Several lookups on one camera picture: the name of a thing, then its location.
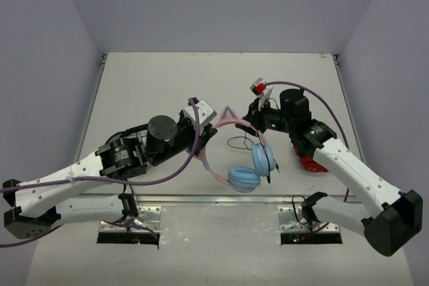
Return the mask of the pink blue cat-ear headphones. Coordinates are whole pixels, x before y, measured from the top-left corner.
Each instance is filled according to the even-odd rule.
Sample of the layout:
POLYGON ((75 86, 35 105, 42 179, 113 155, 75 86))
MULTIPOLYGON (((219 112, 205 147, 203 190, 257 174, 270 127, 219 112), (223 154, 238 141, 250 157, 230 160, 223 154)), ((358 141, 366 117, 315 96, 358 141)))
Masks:
MULTIPOLYGON (((240 119, 234 110, 226 105, 219 117, 219 121, 214 124, 213 129, 218 129, 226 125, 235 125, 240 119)), ((268 145, 267 140, 262 132, 260 132, 258 144, 251 146, 251 156, 253 167, 234 166, 228 170, 227 177, 215 172, 206 157, 206 148, 200 150, 194 158, 199 160, 205 170, 209 172, 216 181, 232 187, 234 190, 242 193, 250 193, 258 188, 261 184, 262 177, 270 180, 271 172, 277 167, 277 163, 273 156, 272 148, 268 145)))

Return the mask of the red black headphones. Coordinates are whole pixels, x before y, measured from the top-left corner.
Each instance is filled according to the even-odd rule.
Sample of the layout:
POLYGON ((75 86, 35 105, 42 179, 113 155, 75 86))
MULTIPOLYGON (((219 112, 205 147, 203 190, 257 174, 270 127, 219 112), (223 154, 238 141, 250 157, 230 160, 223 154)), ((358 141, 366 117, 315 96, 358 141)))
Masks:
POLYGON ((299 157, 299 161, 306 171, 312 173, 327 173, 328 170, 321 164, 315 162, 311 157, 302 153, 298 148, 294 147, 295 154, 299 157))

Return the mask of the aluminium table edge rail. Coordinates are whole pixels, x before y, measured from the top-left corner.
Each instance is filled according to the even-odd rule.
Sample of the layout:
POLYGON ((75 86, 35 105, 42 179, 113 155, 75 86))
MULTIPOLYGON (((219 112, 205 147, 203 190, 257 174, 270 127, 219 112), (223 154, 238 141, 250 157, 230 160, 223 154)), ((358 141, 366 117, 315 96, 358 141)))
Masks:
POLYGON ((151 194, 136 194, 137 201, 142 204, 165 204, 165 205, 181 205, 181 204, 286 204, 292 199, 295 202, 299 200, 298 196, 293 195, 151 195, 151 194))

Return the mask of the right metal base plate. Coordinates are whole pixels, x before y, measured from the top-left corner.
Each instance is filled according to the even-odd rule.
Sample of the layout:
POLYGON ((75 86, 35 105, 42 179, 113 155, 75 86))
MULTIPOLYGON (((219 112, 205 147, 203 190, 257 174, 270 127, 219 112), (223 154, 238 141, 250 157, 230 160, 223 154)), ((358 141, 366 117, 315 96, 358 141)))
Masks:
POLYGON ((280 232, 283 233, 298 233, 306 234, 310 232, 320 234, 336 234, 340 233, 339 226, 331 223, 313 223, 312 226, 308 225, 301 214, 301 207, 298 206, 294 210, 291 204, 284 204, 278 206, 277 209, 280 232))

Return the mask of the metal base plate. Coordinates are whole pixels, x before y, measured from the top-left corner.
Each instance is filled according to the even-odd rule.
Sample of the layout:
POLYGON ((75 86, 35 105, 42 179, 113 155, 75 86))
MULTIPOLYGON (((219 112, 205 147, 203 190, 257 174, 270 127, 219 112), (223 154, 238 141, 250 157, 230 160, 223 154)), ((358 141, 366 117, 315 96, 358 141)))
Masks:
POLYGON ((308 225, 301 214, 301 207, 298 206, 294 210, 291 204, 284 204, 278 206, 277 209, 280 232, 283 233, 298 233, 306 234, 310 232, 320 234, 336 234, 340 233, 339 226, 331 223, 313 223, 312 226, 308 225))
POLYGON ((156 205, 142 205, 138 206, 139 216, 134 219, 126 219, 123 223, 123 226, 117 226, 109 224, 107 222, 101 222, 99 225, 99 232, 129 232, 145 234, 149 231, 137 226, 141 226, 147 229, 152 230, 154 233, 160 231, 160 220, 162 214, 162 207, 156 205))

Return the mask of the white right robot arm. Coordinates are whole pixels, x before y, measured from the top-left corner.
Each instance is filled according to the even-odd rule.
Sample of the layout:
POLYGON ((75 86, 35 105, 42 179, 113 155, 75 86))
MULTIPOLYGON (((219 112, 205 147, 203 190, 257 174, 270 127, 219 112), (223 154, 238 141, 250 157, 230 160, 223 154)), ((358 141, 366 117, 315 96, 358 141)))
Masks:
POLYGON ((390 257, 422 229, 423 199, 414 190, 403 192, 356 157, 325 123, 312 117, 302 89, 280 93, 280 107, 268 101, 271 90, 264 84, 252 88, 256 95, 245 120, 257 131, 287 133, 292 145, 340 180, 358 203, 340 202, 316 192, 302 203, 309 224, 330 222, 365 237, 379 254, 390 257))

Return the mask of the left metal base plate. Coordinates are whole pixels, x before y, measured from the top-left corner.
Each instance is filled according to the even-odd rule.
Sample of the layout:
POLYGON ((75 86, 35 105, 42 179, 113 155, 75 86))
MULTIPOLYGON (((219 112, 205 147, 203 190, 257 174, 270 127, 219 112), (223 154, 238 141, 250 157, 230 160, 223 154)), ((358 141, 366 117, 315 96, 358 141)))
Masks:
POLYGON ((152 230, 154 233, 160 231, 160 220, 162 214, 162 207, 156 205, 142 205, 138 206, 139 216, 134 219, 126 219, 123 223, 123 226, 117 226, 109 224, 107 222, 101 222, 99 225, 99 232, 129 232, 145 234, 149 231, 137 226, 141 226, 147 229, 152 230))

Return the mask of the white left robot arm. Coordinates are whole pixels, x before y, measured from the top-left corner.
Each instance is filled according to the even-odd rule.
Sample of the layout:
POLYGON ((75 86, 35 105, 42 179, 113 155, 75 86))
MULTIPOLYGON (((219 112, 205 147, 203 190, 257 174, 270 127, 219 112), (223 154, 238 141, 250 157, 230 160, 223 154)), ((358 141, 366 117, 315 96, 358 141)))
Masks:
POLYGON ((251 148, 253 167, 235 166, 227 177, 218 175, 217 180, 238 192, 252 192, 273 167, 272 151, 261 131, 235 117, 212 124, 206 113, 181 112, 178 120, 158 115, 144 125, 116 133, 64 169, 30 182, 4 182, 1 191, 10 206, 3 216, 4 226, 19 244, 77 222, 104 221, 137 229, 136 177, 182 152, 205 162, 206 144, 219 127, 229 124, 251 132, 259 143, 251 148))

